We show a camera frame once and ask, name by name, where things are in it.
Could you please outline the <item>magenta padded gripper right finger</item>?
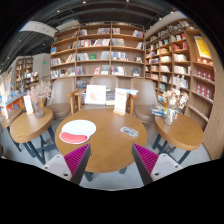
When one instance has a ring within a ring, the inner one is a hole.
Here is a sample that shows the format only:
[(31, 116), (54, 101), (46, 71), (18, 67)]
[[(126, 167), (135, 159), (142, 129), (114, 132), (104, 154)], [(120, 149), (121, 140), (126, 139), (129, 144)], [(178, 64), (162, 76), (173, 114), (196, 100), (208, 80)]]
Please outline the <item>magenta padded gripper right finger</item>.
[(182, 169), (169, 155), (158, 155), (137, 144), (132, 145), (132, 155), (144, 185)]

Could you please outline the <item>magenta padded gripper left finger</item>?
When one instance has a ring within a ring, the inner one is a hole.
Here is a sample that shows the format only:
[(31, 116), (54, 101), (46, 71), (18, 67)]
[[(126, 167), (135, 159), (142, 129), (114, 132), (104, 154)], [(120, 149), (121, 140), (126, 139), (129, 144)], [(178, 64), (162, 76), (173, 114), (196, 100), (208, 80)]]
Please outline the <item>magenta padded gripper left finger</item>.
[(54, 156), (42, 169), (79, 185), (90, 155), (91, 147), (86, 144), (65, 156)]

